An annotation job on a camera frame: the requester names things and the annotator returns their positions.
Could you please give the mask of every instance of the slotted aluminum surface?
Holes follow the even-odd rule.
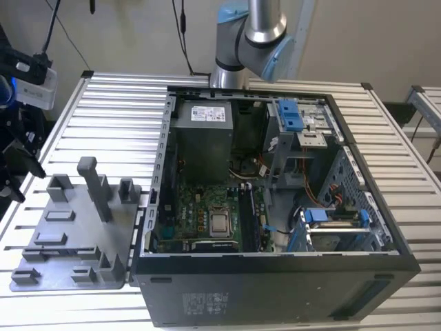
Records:
[[[48,176],[68,173],[80,183],[80,156],[98,159],[110,183],[134,177],[147,203],[158,127],[167,85],[206,86],[205,78],[96,73],[82,79],[69,100],[41,160]],[[441,330],[440,183],[379,102],[360,84],[251,80],[254,90],[329,93],[334,96],[422,272],[360,324],[250,325],[249,330]],[[150,330],[138,288],[13,293],[10,272],[21,258],[48,200],[49,178],[26,177],[25,203],[12,203],[0,223],[0,325],[29,330]],[[244,330],[243,327],[232,330]]]

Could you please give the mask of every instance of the cable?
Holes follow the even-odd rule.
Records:
[[[49,8],[50,8],[51,10],[53,10],[53,8],[52,8],[52,6],[50,5],[49,1],[48,1],[48,0],[44,0],[44,1],[47,3],[47,5],[49,6]],[[61,28],[63,29],[63,31],[64,31],[66,37],[68,38],[68,41],[69,41],[69,42],[72,44],[72,46],[75,48],[76,52],[78,53],[78,55],[79,55],[79,56],[81,57],[81,59],[83,60],[85,66],[88,68],[88,70],[91,70],[91,69],[90,69],[90,66],[89,66],[88,63],[87,63],[87,61],[84,59],[84,56],[81,54],[81,52],[79,51],[79,49],[75,46],[75,43],[74,43],[74,42],[71,40],[71,38],[69,37],[68,31],[66,31],[64,25],[61,23],[60,18],[59,18],[58,16],[57,16],[57,21],[58,21],[58,23],[60,23],[60,26],[61,26]]]
[[[416,132],[418,131],[418,128],[420,127],[421,122],[422,122],[422,115],[421,115],[420,120],[418,121],[418,124],[417,124],[416,127],[415,127],[415,131],[413,131],[413,135],[412,135],[412,138],[411,138],[411,142],[413,142],[413,138],[415,138],[415,134],[416,134]]]
[[[181,45],[181,50],[182,50],[182,53],[184,54],[185,60],[187,62],[188,70],[190,71],[190,74],[193,75],[194,71],[193,71],[192,65],[188,61],[187,53],[184,50],[184,46],[183,46],[183,42],[182,42],[182,38],[181,38],[181,32],[180,32],[180,29],[179,29],[178,14],[176,13],[176,5],[174,3],[174,0],[172,0],[172,5],[173,5],[174,20],[176,22],[176,29],[178,30],[179,43]]]
[[[187,62],[188,70],[190,72],[191,76],[207,76],[210,77],[211,74],[207,74],[205,72],[195,72],[193,71],[193,67],[190,64],[190,61],[188,59],[188,53],[187,53],[187,41],[185,40],[185,32],[187,31],[187,19],[185,17],[185,11],[184,11],[184,0],[181,0],[181,26],[179,27],[178,23],[178,15],[176,13],[176,4],[174,3],[174,0],[172,0],[173,5],[173,12],[174,12],[174,20],[176,22],[176,29],[178,30],[178,36],[179,36],[179,43],[181,45],[182,53],[184,54],[185,61]]]
[[[229,172],[233,175],[233,176],[235,176],[235,177],[237,177],[237,178],[239,178],[239,179],[243,179],[244,181],[247,181],[247,180],[249,180],[249,179],[255,179],[255,178],[257,178],[257,176],[247,176],[248,174],[244,174],[245,176],[243,176],[243,174],[236,174],[232,169],[228,169],[229,170]]]
[[[41,49],[41,52],[43,54],[45,54],[46,51],[48,50],[50,37],[52,36],[52,31],[54,30],[55,17],[57,17],[57,12],[58,12],[58,8],[60,7],[60,3],[61,0],[57,0],[57,3],[55,4],[55,9],[52,9],[52,17],[50,18],[48,34],[46,35],[45,43],[43,44],[43,48]]]
[[[268,231],[271,231],[271,232],[278,232],[278,233],[281,233],[281,234],[291,234],[292,233],[291,231],[286,232],[286,231],[282,231],[282,230],[276,229],[274,226],[270,226],[270,225],[267,225],[267,224],[263,224],[262,228],[264,230],[268,230]]]
[[[306,163],[305,163],[305,158],[302,159],[303,161],[303,179],[305,181],[305,192],[307,194],[307,196],[311,199],[312,202],[314,202],[316,205],[320,206],[321,208],[325,208],[324,205],[322,205],[320,202],[318,202],[318,200],[316,199],[316,197],[314,196],[311,188],[309,187],[309,183],[306,177]]]
[[[429,164],[430,161],[432,161],[433,155],[435,154],[436,149],[432,148],[432,151],[430,151],[429,158],[427,159],[426,163]]]

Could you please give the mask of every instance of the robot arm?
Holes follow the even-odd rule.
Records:
[[[218,12],[213,88],[247,88],[245,68],[273,83],[282,77],[294,51],[286,34],[280,0],[227,3]]]

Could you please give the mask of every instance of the black cable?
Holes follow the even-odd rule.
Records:
[[[429,158],[427,159],[426,163],[429,164],[430,161],[432,161],[433,155],[435,154],[436,149],[432,148],[432,150],[430,151],[430,155]]]
[[[173,5],[173,12],[174,12],[174,20],[176,22],[176,29],[178,30],[179,43],[181,44],[181,50],[182,50],[182,53],[184,54],[185,60],[187,62],[188,70],[190,71],[190,74],[193,75],[194,72],[193,72],[192,65],[190,65],[190,62],[188,61],[187,53],[184,50],[184,46],[183,46],[183,42],[182,42],[182,38],[181,38],[181,32],[179,29],[178,14],[176,13],[176,5],[174,3],[174,0],[172,0],[172,5]]]
[[[52,9],[52,17],[50,18],[48,34],[46,35],[46,41],[43,44],[43,48],[41,49],[41,52],[43,54],[45,54],[46,51],[48,50],[50,37],[52,36],[52,31],[54,30],[55,18],[57,17],[57,12],[58,12],[58,8],[60,7],[60,3],[61,0],[57,0],[57,3],[55,4],[55,9]]]
[[[48,0],[44,0],[44,1],[47,3],[47,5],[49,6],[49,8],[53,10],[53,8],[52,8],[52,6],[50,5],[49,1],[48,1]],[[68,41],[72,44],[72,46],[74,46],[76,52],[78,53],[78,55],[79,55],[79,56],[81,57],[81,59],[83,60],[85,66],[88,67],[88,70],[91,70],[91,69],[90,69],[90,66],[89,66],[88,63],[87,63],[87,61],[84,59],[84,56],[81,54],[81,52],[79,51],[79,49],[75,46],[75,43],[74,43],[74,42],[71,40],[71,38],[69,37],[68,31],[66,31],[64,25],[61,23],[60,18],[58,18],[58,16],[57,16],[57,21],[58,21],[58,23],[60,23],[60,26],[61,26],[61,28],[63,29],[63,31],[64,31],[66,37],[68,38]]]
[[[190,64],[190,61],[188,59],[187,41],[185,39],[185,33],[187,32],[187,18],[185,17],[184,0],[181,0],[181,26],[179,26],[179,23],[178,23],[178,15],[176,13],[176,5],[174,3],[174,0],[172,0],[172,4],[173,4],[173,11],[174,11],[174,19],[176,21],[176,29],[178,30],[179,43],[181,44],[181,50],[182,50],[182,53],[184,54],[185,60],[187,62],[187,66],[188,66],[188,70],[190,71],[190,75],[191,76],[207,76],[208,82],[209,82],[209,77],[211,76],[211,74],[207,74],[205,72],[193,71],[193,67]]]
[[[420,127],[421,122],[422,122],[422,115],[421,115],[421,118],[420,118],[418,124],[417,124],[416,127],[415,127],[415,131],[413,131],[413,135],[412,135],[412,138],[411,138],[411,142],[413,142],[413,138],[415,138],[415,134],[416,134],[416,132],[418,131],[418,128]]]

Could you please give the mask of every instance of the power supply label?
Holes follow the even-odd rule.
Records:
[[[221,315],[227,313],[228,292],[183,293],[186,315]]]
[[[192,121],[225,122],[225,108],[194,106]]]

